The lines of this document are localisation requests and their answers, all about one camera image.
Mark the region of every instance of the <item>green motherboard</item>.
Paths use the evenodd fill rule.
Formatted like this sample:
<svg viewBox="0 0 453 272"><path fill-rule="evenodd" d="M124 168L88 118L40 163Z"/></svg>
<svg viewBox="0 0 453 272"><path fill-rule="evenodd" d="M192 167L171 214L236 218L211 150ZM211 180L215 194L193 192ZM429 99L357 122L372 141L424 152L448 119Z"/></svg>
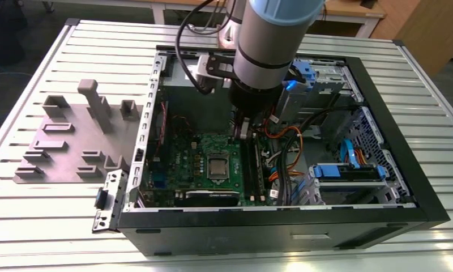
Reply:
<svg viewBox="0 0 453 272"><path fill-rule="evenodd" d="M243 172L240 144L229 136L197 134L191 142L173 139L169 151L167 188L169 189L225 189L243 194ZM208 178L208 160L225 158L228 178Z"/></svg>
<svg viewBox="0 0 453 272"><path fill-rule="evenodd" d="M237 192L241 206L269 204L265 197L252 195L253 186L257 186L256 189L264 195L263 179L259 178L260 182L255 185L244 177L241 144L232 136L175 135L168 147L167 168L159 169L152 164L149 182L143 185L147 206L175 207L179 194L195 190Z"/></svg>

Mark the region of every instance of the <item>motherboard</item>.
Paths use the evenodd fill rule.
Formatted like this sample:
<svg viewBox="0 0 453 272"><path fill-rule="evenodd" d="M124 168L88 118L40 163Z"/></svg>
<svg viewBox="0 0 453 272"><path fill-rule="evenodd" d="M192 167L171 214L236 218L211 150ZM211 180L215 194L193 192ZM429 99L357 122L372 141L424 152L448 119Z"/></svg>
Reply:
<svg viewBox="0 0 453 272"><path fill-rule="evenodd" d="M240 140L229 135L175 135L167 154L168 167L161 167L160 162L151 163L149 182L141 189L145 204L173 207L192 194L201 201L203 195L211 199L212 193L221 193L217 199L231 199L241 206L267 205L265 198L256 199L245 193L255 186L244 178L243 156Z"/></svg>

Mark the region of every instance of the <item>black cable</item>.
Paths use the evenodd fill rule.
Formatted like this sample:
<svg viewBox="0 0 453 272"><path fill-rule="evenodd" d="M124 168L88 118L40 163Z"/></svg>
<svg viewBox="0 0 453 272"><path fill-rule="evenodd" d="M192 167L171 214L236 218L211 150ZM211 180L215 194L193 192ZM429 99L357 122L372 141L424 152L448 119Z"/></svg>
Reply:
<svg viewBox="0 0 453 272"><path fill-rule="evenodd" d="M204 3L201 3L187 15L187 17L184 18L183 22L181 22L181 25L180 25L180 29L179 29L179 33L176 34L176 40L175 40L175 51L176 51L176 57L179 58L179 62L180 62L180 65L181 65L181 68L183 68L183 71L187 75L187 77L189 78L195 88L197 89L197 91L204 94L204 95L208 95L211 92L212 92L212 89L204 89L199 82L196 81L193 75L191 74L191 71L188 70L188 67L187 67L187 64L184 63L184 60L183 60L183 56L181 56L181 51L180 51L180 39L181 39L181 35L183 35L183 31L184 31L184 28L188 24L188 21L191 19L191 17L209 4L212 3L213 0L205 0Z"/></svg>
<svg viewBox="0 0 453 272"><path fill-rule="evenodd" d="M349 106L332 107L332 108L327 108L324 110L320 110L309 118L307 118L304 120L304 122L299 126L299 129L300 129L301 132L304 132L304 130L313 124L313 122L320 117L323 117L325 114L328 114L329 112L333 112L333 111L353 111L356 109L359 109L357 105L349 105ZM276 164L277 173L279 173L279 195L281 195L280 192L283 192L283 196L284 196L284 199L281 199L280 202L281 202L283 205L287 205L287 206L291 204L291 194L289 194L289 192L292 190L291 178L289 178L288 170L287 170L287 153L288 153L288 150L289 150L296 138L297 138L297 133L289 137L289 139L288 139L288 141L287 141L287 143L285 143L285 145L281 149L281 155L277 159L277 164Z"/></svg>
<svg viewBox="0 0 453 272"><path fill-rule="evenodd" d="M236 0L233 0L233 4L232 4L232 11L228 12L227 10L227 13L228 13L228 20L225 21L225 23L220 26L220 28L212 32L195 32L192 31L192 29L189 28L189 26L187 25L189 31L192 31L193 33L196 33L197 35L203 35L203 36L208 36L208 35L213 35L216 33L219 33L228 25L228 22L229 20L232 19L232 14L233 14L233 10L235 10L235 5L236 5Z"/></svg>

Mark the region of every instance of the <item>metal frame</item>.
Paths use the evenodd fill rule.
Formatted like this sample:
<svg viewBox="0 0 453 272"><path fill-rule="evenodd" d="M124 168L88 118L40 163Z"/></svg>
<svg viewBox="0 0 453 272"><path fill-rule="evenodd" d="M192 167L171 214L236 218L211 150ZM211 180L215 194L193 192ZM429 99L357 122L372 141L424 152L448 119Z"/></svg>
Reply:
<svg viewBox="0 0 453 272"><path fill-rule="evenodd" d="M75 31L71 28L61 33L55 43L60 50L53 49L52 61L44 59L43 70L36 73L39 82L31 86L31 93L23 93L21 104L1 128L0 269L169 271L180 267L197 271L199 267L213 267L219 272L232 269L271 272L339 271L341 267L372 271L375 267L392 272L396 264L405 270L453 271L453 111L440 105L433 94L439 90L433 87L432 92L423 82L428 77L416 73L411 60L388 40L307 35L299 52L361 58L452 221L429 231L403 234L364 250L168 258L145 258L120 233L91 234L96 213L92 205L101 184L17 185L12 181L15 160L21 160L29 135L35 133L31 130L39 129L41 120L25 115L44 114L40 103L47 93L43 91L60 92L75 100L68 89L76 88L73 82L85 75L107 85L99 92L111 103L121 99L143 101L153 49L157 44L172 45L171 36L177 27L83 20ZM217 46L216 37L185 35L185 44Z"/></svg>
<svg viewBox="0 0 453 272"><path fill-rule="evenodd" d="M48 67L48 65L51 64L51 62L53 61L55 55L57 52L60 52L60 48L63 48L65 46L64 41L67 41L67 39L71 37L73 30L76 29L75 26L71 25L65 25L59 33L57 39L55 40L51 49L44 57L43 62L40 63L40 66L37 68L36 73L33 74L33 77L24 89L24 92L19 98L19 101L16 102L12 111L8 114L8 117L1 125L0 128L0 145L5 139L5 136L8 134L8 132L12 129L12 124L16 121L19 114L25 106L25 102L31 97L32 91L35 89L35 87L37 86L37 83L41 79L41 76L45 72L45 69Z"/></svg>

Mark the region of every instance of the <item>silver metal bracket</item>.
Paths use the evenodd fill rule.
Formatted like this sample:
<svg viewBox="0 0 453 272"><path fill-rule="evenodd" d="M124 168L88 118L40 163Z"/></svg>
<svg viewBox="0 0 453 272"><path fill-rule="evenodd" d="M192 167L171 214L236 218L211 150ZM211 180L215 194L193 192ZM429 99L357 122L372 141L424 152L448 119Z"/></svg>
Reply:
<svg viewBox="0 0 453 272"><path fill-rule="evenodd" d="M124 170L107 173L104 187L99 189L95 206L97 208L92 233L119 232L117 222L124 205L128 174Z"/></svg>

